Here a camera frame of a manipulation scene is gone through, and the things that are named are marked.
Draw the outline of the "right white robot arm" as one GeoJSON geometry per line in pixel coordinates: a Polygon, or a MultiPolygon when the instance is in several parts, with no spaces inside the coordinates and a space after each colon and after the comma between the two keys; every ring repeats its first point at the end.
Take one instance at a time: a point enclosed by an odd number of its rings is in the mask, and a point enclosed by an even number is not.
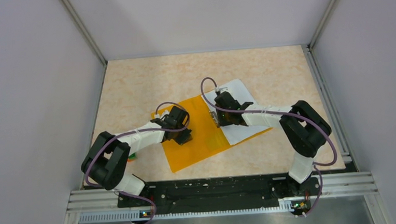
{"type": "Polygon", "coordinates": [[[299,100],[287,107],[263,106],[254,102],[240,104],[229,91],[218,90],[212,105],[220,127],[281,128],[295,151],[288,170],[287,189],[293,195],[301,195],[307,189],[307,179],[316,165],[314,158],[332,133],[330,125],[309,103],[299,100]]]}

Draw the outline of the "green toy cube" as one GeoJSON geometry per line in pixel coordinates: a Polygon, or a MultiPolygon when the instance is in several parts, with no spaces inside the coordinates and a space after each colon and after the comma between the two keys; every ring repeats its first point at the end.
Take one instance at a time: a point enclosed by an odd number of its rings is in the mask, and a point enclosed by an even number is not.
{"type": "Polygon", "coordinates": [[[133,153],[132,155],[129,156],[129,159],[136,159],[137,155],[135,153],[133,153]]]}

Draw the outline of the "metal folder clip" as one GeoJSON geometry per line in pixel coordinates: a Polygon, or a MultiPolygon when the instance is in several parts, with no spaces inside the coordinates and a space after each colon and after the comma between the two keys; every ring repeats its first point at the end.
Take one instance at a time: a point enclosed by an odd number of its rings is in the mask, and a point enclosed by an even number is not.
{"type": "Polygon", "coordinates": [[[210,111],[210,116],[213,119],[214,124],[219,128],[219,121],[218,121],[218,116],[214,111],[210,111]]]}

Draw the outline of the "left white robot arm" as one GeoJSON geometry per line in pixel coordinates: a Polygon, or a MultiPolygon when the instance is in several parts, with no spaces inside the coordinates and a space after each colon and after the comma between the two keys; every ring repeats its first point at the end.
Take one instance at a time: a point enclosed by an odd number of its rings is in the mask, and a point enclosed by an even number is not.
{"type": "Polygon", "coordinates": [[[106,190],[129,194],[136,205],[148,202],[150,194],[141,178],[127,172],[129,156],[148,146],[167,141],[184,145],[192,140],[188,129],[189,113],[173,106],[155,116],[145,125],[120,134],[100,133],[81,165],[86,179],[91,179],[106,190]]]}

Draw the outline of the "white paper sheet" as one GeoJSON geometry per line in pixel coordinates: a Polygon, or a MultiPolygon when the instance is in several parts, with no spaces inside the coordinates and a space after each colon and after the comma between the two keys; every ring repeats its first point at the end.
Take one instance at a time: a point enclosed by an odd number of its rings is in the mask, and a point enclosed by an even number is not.
{"type": "MultiPolygon", "coordinates": [[[[237,78],[227,82],[226,84],[220,85],[219,90],[230,92],[232,97],[239,100],[240,103],[256,102],[249,90],[246,88],[245,84],[243,84],[243,82],[237,78]]],[[[206,102],[206,100],[203,98],[203,95],[201,95],[201,98],[209,108],[209,112],[216,112],[216,109],[206,102]]],[[[224,133],[225,139],[231,146],[237,145],[238,143],[243,142],[254,135],[269,130],[269,128],[266,126],[258,125],[254,125],[252,127],[229,125],[227,127],[219,127],[218,129],[224,133]]]]}

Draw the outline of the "orange plastic folder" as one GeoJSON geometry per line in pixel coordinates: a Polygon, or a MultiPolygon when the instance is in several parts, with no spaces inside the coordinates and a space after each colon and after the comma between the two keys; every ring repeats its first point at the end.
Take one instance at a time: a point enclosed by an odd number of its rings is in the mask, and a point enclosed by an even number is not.
{"type": "Polygon", "coordinates": [[[180,105],[191,115],[193,139],[182,146],[174,141],[154,145],[142,155],[151,180],[252,174],[253,166],[258,172],[263,170],[262,145],[269,141],[269,130],[231,146],[214,124],[201,96],[180,105]]]}

